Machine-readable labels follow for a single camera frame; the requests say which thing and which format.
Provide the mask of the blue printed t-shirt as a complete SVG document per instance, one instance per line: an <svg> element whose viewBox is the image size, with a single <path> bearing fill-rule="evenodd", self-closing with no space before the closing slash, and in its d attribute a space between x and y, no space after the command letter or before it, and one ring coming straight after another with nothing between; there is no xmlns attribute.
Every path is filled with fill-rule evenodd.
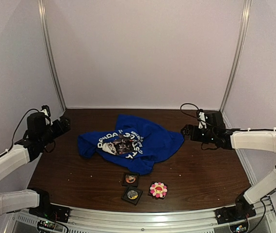
<svg viewBox="0 0 276 233"><path fill-rule="evenodd" d="M156 163L173 156L183 143L181 133L168 131L141 117L120 114L113 131L79 135L78 151L83 158L98 153L131 172L147 175Z"/></svg>

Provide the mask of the small round badge brooch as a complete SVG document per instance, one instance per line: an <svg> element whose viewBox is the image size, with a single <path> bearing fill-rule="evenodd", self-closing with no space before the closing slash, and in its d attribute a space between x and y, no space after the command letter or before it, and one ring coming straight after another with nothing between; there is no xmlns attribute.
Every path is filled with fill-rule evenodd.
<svg viewBox="0 0 276 233"><path fill-rule="evenodd" d="M139 197L139 194L138 194L138 192L136 190L129 190L127 192L127 197L130 200L135 200L135 199L137 199Z"/></svg>

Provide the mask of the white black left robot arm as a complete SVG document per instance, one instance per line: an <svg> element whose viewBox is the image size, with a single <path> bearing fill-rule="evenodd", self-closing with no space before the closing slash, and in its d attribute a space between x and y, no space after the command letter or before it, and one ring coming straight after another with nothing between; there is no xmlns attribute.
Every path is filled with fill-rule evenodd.
<svg viewBox="0 0 276 233"><path fill-rule="evenodd" d="M51 121L50 113L45 110L34 110L27 117L27 129L17 142L0 154L0 181L18 168L34 161L47 151L48 144L55 144L56 138L70 130L70 119L61 116ZM39 188L0 193L0 215L19 211L25 208L34 210L42 217L52 217L53 207L49 193Z"/></svg>

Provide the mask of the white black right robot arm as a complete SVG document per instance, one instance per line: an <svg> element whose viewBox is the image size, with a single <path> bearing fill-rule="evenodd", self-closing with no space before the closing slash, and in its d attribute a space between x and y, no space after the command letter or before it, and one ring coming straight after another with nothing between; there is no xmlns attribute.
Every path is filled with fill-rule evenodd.
<svg viewBox="0 0 276 233"><path fill-rule="evenodd" d="M183 114L197 120L181 129L183 136L210 150L235 150L252 186L240 194L236 205L244 208L276 191L276 127L271 129L239 129L226 126L226 116L220 111L198 109L194 115Z"/></svg>

